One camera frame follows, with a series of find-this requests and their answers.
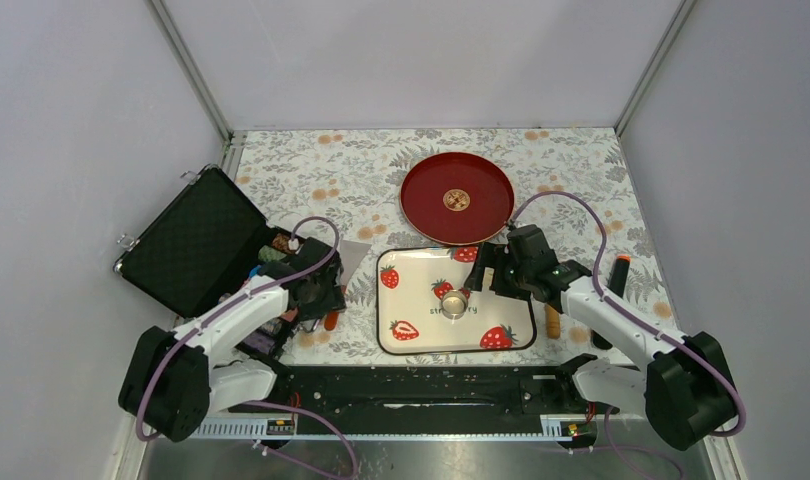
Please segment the metal ring cutter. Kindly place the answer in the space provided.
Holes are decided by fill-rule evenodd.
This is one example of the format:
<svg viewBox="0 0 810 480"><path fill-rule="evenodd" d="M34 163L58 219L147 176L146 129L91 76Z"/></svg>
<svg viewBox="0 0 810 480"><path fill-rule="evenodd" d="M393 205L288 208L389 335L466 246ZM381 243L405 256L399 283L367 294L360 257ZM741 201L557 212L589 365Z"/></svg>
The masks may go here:
<svg viewBox="0 0 810 480"><path fill-rule="evenodd" d="M450 320L456 320L468 311L468 297L460 290L451 290L440 299L440 311Z"/></svg>

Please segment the scraper with wooden handle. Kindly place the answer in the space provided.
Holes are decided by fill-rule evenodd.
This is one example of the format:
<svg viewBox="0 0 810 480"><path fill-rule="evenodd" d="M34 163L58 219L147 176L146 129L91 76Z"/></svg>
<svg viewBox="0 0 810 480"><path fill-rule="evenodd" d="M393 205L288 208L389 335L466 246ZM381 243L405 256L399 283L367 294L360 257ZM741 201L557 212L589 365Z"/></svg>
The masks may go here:
<svg viewBox="0 0 810 480"><path fill-rule="evenodd" d="M341 290L346 293L347 286L352 276L358 270L361 262L369 253L371 245L369 243L345 240L341 243L339 253L343 264L343 274L341 276ZM330 312L323 323L326 331L333 331L338 323L339 312Z"/></svg>

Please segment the strawberry print tray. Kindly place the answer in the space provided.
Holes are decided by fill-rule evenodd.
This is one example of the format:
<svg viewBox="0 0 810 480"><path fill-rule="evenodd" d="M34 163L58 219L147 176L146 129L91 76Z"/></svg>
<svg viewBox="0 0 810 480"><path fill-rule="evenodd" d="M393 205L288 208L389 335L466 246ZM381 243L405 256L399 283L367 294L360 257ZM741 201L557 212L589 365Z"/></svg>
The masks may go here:
<svg viewBox="0 0 810 480"><path fill-rule="evenodd" d="M521 350L537 337L528 300L465 286L476 246L394 249L377 262L377 339L392 355Z"/></svg>

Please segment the red round lacquer tray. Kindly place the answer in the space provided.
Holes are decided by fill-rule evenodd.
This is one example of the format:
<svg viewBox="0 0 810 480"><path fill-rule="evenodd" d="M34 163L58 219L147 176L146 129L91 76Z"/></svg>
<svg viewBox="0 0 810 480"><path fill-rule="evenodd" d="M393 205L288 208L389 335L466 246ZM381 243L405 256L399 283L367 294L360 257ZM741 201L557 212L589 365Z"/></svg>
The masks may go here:
<svg viewBox="0 0 810 480"><path fill-rule="evenodd" d="M471 153L445 152L419 161L400 186L408 223L445 245L470 245L497 235L510 219L515 194L507 175Z"/></svg>

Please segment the wooden dough roller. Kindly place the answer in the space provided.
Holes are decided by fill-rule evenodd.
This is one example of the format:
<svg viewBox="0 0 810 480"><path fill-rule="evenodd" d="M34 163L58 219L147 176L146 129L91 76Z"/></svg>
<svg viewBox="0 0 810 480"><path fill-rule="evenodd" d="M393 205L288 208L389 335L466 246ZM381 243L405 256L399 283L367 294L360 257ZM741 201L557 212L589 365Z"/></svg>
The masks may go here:
<svg viewBox="0 0 810 480"><path fill-rule="evenodd" d="M560 313L552 306L544 305L545 313L545 333L548 339L557 340L561 338Z"/></svg>

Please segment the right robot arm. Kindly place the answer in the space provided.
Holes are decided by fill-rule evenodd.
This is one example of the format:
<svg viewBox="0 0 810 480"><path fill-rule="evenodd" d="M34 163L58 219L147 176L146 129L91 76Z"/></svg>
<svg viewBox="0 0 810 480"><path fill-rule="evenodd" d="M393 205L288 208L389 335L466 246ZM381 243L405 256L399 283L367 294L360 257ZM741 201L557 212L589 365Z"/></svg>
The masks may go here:
<svg viewBox="0 0 810 480"><path fill-rule="evenodd" d="M719 342L706 332L687 335L655 327L603 287L595 270L557 259L543 231L527 225L504 244L478 246L465 289L535 299L585 324L622 352L631 366L594 355L567 362L570 375L554 386L556 402L578 412L590 402L645 418L670 447L684 451L724 425L744 426L745 407Z"/></svg>

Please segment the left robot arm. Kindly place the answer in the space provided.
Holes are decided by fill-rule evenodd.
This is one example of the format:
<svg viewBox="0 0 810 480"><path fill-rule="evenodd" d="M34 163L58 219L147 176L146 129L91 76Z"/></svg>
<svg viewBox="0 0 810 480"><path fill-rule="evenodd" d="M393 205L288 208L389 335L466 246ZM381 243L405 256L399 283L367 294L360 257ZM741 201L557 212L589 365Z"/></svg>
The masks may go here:
<svg viewBox="0 0 810 480"><path fill-rule="evenodd" d="M139 427L173 442L187 439L211 413L256 400L277 411L291 385L257 359L228 354L266 322L296 311L324 316L342 304L336 248L317 239L254 268L240 288L211 310L174 329L152 327L138 339L118 394Z"/></svg>

